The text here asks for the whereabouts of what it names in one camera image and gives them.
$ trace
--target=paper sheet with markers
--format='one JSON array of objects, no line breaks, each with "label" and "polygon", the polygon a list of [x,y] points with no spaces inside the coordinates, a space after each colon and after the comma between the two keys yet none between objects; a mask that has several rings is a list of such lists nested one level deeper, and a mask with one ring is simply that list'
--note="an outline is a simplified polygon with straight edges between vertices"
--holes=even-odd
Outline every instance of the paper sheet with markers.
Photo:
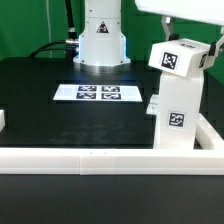
[{"label": "paper sheet with markers", "polygon": [[142,102],[137,86],[59,85],[54,100]]}]

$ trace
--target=white tower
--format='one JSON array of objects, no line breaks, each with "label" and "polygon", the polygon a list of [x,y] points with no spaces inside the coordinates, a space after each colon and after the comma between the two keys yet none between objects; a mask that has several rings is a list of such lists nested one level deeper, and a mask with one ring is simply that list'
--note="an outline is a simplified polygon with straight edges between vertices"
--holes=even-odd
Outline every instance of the white tower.
[{"label": "white tower", "polygon": [[85,0],[85,29],[79,37],[74,67],[92,72],[129,68],[121,32],[121,0]]}]

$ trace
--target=black table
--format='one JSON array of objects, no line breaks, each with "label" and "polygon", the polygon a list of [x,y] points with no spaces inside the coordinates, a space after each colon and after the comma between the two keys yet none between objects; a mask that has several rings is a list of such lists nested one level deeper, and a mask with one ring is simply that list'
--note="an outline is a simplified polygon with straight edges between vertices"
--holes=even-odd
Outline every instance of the black table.
[{"label": "black table", "polygon": [[[75,71],[64,59],[11,58],[0,62],[0,109],[5,147],[152,148],[154,116],[146,115],[158,94],[160,72],[143,62],[115,74]],[[134,85],[142,103],[53,101],[59,84]],[[201,112],[224,136],[224,87],[205,75]]]},{"label": "black table", "polygon": [[[201,112],[224,136],[224,87],[205,75]],[[61,83],[137,85],[143,103],[55,102]],[[155,119],[146,115],[159,73],[94,75],[63,59],[0,62],[5,147],[151,148]],[[223,224],[223,176],[1,175],[1,224]]]}]

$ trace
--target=black cable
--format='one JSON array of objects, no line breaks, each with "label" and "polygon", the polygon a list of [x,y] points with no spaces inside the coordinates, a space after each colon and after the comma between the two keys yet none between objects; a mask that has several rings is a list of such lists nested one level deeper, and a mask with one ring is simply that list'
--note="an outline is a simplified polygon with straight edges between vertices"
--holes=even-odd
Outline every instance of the black cable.
[{"label": "black cable", "polygon": [[42,51],[65,51],[65,48],[47,48],[47,49],[38,49],[36,51],[34,51],[32,54],[32,57],[30,58],[34,58],[38,53],[42,52]]},{"label": "black cable", "polygon": [[67,20],[68,20],[68,38],[70,39],[77,39],[77,33],[75,32],[73,14],[72,14],[72,5],[70,0],[65,0],[65,7],[67,13]]},{"label": "black cable", "polygon": [[48,51],[49,49],[46,49],[46,48],[54,46],[54,45],[58,45],[58,44],[65,44],[65,41],[64,40],[59,40],[59,41],[54,41],[54,42],[45,44],[42,47],[38,48],[36,51],[32,52],[29,55],[29,58],[34,58],[39,52],[44,51],[44,50]]}]

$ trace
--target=green background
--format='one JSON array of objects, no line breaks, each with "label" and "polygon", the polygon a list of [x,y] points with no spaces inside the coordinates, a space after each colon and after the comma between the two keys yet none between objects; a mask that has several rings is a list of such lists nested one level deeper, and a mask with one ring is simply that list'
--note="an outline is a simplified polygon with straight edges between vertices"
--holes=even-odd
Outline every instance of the green background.
[{"label": "green background", "polygon": [[[49,0],[52,41],[67,38],[67,18],[64,0]],[[84,29],[84,0],[72,0],[77,32]],[[182,19],[175,22],[180,38],[204,43],[217,41],[220,27]],[[132,60],[148,61],[153,43],[165,40],[161,16],[139,12],[134,0],[122,0],[122,32],[127,37],[127,56]],[[45,0],[0,0],[0,60],[26,57],[49,43]],[[49,57],[49,53],[40,56]],[[54,53],[63,57],[63,53]],[[217,58],[208,70],[224,84],[224,56]]]}]

